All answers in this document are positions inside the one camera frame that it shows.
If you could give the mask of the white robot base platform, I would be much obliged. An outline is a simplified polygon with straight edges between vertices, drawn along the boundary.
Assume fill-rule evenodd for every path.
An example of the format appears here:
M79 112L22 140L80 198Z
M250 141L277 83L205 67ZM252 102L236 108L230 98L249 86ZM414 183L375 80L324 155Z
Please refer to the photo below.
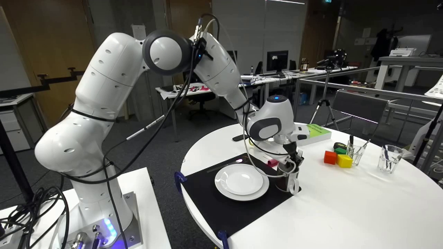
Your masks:
M163 219L146 169L124 173L117 179L123 197L134 215L126 231L130 249L171 249ZM30 241L41 239L33 249L61 249L63 228L57 224L63 212L63 202L55 206L37 223Z

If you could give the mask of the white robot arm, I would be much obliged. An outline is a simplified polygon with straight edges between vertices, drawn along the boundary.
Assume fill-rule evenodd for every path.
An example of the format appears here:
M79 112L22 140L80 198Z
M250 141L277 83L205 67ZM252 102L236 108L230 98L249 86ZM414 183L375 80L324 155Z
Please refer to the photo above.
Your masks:
M51 249L68 249L88 239L109 248L126 239L134 213L122 195L119 173L102 143L142 73L167 76L184 71L224 98L254 141L274 140L282 145L289 162L284 176L295 179L302 158L296 151L290 102L268 100L261 108L250 109L239 90L238 67L212 33L202 26L196 26L188 39L169 31L152 32L145 39L113 32L88 62L69 114L34 147L37 162L66 176L79 198L58 223L58 241Z

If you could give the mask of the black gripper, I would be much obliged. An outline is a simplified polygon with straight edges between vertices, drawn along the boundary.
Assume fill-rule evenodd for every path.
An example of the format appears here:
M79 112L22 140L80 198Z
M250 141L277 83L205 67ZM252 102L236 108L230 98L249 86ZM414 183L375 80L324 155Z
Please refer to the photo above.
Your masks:
M304 158L297 152L297 145L295 141L292 141L289 144L284 144L282 148L290 156L290 158L286 158L286 163L285 163L289 170L292 170L296 166L300 166L303 163Z

